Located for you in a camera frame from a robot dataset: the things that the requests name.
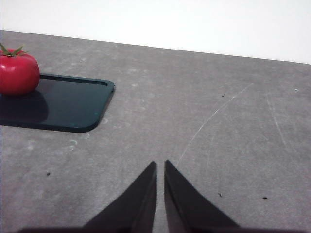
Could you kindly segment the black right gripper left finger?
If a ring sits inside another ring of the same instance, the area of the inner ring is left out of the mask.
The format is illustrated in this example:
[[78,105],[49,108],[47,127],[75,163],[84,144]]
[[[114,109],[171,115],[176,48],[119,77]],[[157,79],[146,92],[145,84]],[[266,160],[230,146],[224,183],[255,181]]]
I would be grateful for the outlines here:
[[157,199],[157,167],[151,162],[133,183],[83,228],[92,233],[151,233]]

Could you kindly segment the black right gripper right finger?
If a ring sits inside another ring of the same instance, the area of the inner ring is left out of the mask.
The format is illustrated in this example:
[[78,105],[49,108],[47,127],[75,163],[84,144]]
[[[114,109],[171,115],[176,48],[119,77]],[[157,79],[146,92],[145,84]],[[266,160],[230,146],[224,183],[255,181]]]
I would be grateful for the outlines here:
[[164,197],[171,233],[232,233],[241,229],[202,196],[169,160],[164,168]]

